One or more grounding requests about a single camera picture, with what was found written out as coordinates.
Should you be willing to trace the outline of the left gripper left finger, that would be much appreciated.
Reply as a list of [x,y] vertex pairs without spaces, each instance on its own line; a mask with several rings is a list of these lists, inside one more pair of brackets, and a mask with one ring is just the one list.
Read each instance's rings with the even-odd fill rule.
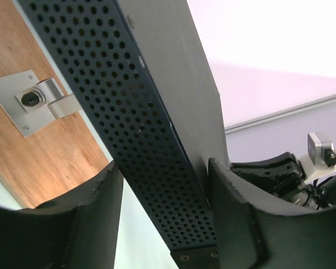
[[122,195],[111,162],[36,208],[0,207],[0,268],[113,268]]

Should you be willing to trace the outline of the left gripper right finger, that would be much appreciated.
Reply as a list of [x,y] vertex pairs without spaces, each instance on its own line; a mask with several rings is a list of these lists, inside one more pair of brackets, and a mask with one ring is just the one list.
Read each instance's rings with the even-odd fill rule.
[[336,205],[284,201],[209,159],[220,268],[336,268]]

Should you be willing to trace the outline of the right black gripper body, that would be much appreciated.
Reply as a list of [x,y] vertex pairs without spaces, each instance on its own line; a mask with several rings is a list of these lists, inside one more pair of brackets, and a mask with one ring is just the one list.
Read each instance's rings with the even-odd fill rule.
[[256,187],[285,200],[305,189],[305,172],[290,152],[263,161],[232,163],[231,171]]

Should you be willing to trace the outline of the dark grey network switch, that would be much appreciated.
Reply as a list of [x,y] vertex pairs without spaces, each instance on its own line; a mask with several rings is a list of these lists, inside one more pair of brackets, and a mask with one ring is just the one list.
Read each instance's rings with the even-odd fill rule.
[[221,99],[186,1],[19,1],[179,268],[218,268]]

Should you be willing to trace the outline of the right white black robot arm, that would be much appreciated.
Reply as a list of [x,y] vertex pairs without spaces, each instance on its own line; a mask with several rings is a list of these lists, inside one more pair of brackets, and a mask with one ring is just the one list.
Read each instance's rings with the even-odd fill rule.
[[287,202],[321,210],[336,205],[336,175],[319,183],[305,183],[304,166],[295,155],[285,152],[277,157],[250,163],[232,163],[240,178]]

